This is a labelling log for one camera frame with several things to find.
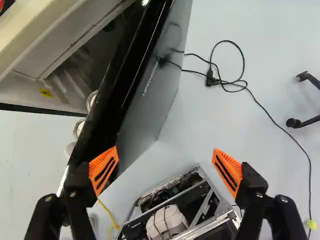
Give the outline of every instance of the orange ribbed pad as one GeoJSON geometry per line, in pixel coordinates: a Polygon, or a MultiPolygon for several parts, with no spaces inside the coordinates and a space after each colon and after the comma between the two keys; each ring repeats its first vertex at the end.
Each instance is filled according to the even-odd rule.
{"type": "Polygon", "coordinates": [[[240,182],[243,178],[241,163],[237,162],[223,151],[215,148],[213,151],[212,164],[233,198],[236,199],[240,182]]]}
{"type": "Polygon", "coordinates": [[[89,162],[89,179],[96,196],[100,195],[118,162],[119,158],[115,146],[89,162]]]}

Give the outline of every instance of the yellow warning label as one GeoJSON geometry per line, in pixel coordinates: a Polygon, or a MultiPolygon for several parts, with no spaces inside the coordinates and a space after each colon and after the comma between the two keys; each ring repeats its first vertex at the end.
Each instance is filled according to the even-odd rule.
{"type": "Polygon", "coordinates": [[[39,92],[42,96],[47,98],[53,98],[54,96],[51,94],[51,92],[48,89],[38,88],[39,92]]]}

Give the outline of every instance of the white cabinet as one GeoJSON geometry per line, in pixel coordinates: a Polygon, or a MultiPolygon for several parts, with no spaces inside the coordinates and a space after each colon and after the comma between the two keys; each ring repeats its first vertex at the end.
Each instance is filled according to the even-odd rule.
{"type": "Polygon", "coordinates": [[[0,103],[87,113],[134,0],[61,2],[17,1],[0,17],[0,103]]]}

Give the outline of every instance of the yellow cable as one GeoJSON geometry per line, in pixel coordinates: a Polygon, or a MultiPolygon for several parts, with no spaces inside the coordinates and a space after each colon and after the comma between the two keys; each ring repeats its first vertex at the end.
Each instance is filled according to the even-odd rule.
{"type": "Polygon", "coordinates": [[[101,205],[101,207],[106,211],[106,213],[109,215],[109,218],[111,219],[112,224],[115,227],[115,229],[117,229],[119,231],[120,227],[118,224],[116,224],[116,222],[115,222],[114,218],[112,217],[111,213],[109,212],[108,208],[99,199],[97,201],[101,205]]]}
{"type": "Polygon", "coordinates": [[[106,234],[106,240],[110,240],[110,231],[112,228],[117,229],[117,227],[119,227],[118,225],[112,225],[111,227],[109,227],[108,232],[106,234]]]}
{"type": "Polygon", "coordinates": [[[119,231],[120,227],[119,227],[118,224],[116,224],[116,222],[115,222],[114,218],[112,217],[112,215],[111,215],[110,211],[108,210],[108,208],[99,199],[97,201],[101,205],[101,207],[106,211],[106,213],[109,215],[109,217],[110,217],[110,219],[112,221],[112,226],[109,227],[108,232],[106,234],[106,240],[109,240],[110,239],[110,231],[111,231],[111,229],[115,228],[117,231],[119,231]]]}

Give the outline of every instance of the black clamp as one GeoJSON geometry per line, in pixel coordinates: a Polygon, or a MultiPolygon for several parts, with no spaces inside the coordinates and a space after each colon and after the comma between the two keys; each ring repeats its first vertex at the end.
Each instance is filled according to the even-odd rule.
{"type": "MultiPolygon", "coordinates": [[[[318,79],[316,79],[313,75],[308,73],[308,71],[304,71],[304,72],[298,74],[296,77],[299,78],[299,82],[309,80],[318,90],[320,90],[320,81],[318,79]]],[[[299,128],[303,128],[307,125],[316,123],[318,121],[320,121],[320,115],[315,116],[313,118],[310,118],[309,120],[306,120],[304,122],[302,122],[298,119],[289,118],[286,121],[286,126],[288,128],[299,129],[299,128]]]]}

